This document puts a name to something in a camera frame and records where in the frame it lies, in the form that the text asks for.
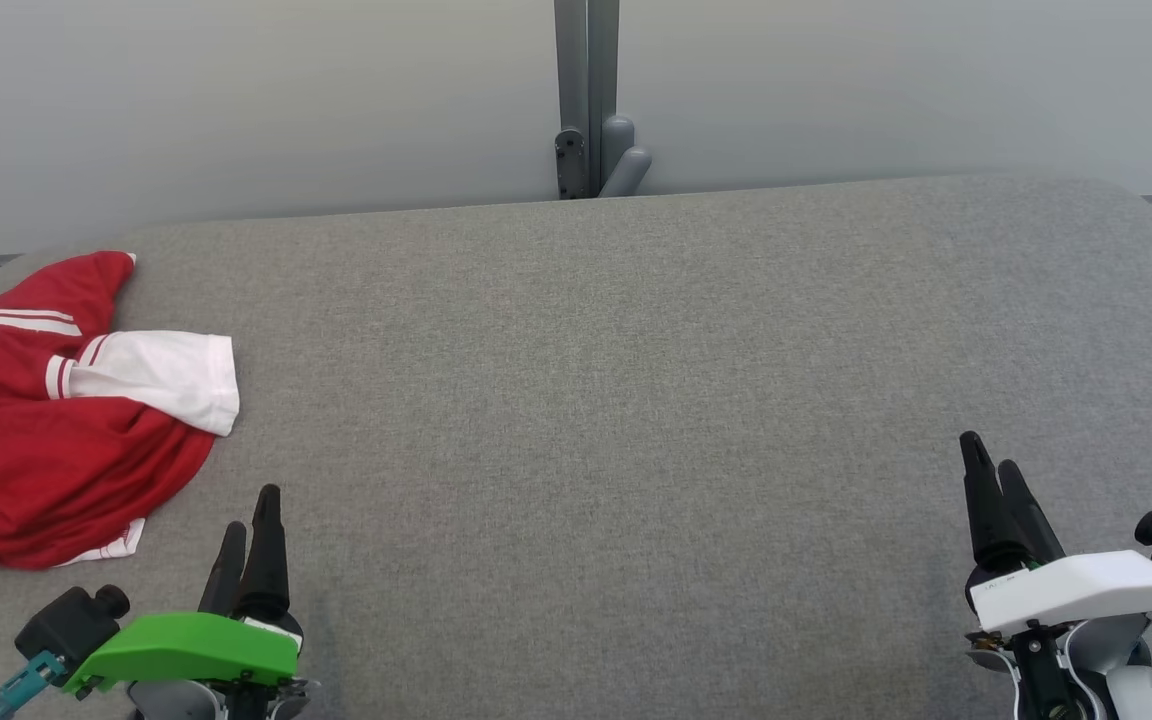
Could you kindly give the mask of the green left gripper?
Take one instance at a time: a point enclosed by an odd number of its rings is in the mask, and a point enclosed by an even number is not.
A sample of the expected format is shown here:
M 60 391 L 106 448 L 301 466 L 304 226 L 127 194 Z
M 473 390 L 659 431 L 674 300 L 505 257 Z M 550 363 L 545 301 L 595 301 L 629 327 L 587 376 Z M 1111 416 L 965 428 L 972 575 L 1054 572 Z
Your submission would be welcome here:
M 225 529 L 198 602 L 200 612 L 150 614 L 127 626 L 114 620 L 61 691 L 104 694 L 132 682 L 276 687 L 296 679 L 305 630 L 294 617 L 285 617 L 291 592 L 278 486 L 262 487 L 250 526 L 248 553 L 247 525 L 230 521 Z M 243 617 L 228 617 L 234 605 Z

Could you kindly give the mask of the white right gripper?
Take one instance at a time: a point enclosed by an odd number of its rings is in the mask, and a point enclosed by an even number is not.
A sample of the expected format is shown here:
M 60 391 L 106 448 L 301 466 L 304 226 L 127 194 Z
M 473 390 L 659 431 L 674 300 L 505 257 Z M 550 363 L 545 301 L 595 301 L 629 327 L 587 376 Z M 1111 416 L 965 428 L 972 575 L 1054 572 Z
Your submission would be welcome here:
M 996 475 L 975 432 L 961 433 L 958 445 L 975 564 L 983 571 L 1014 571 L 969 589 L 983 632 L 1011 637 L 1032 623 L 1152 612 L 1151 559 L 1134 550 L 1068 556 L 1018 464 L 1005 460 Z M 1041 568 L 1018 570 L 1020 533 Z

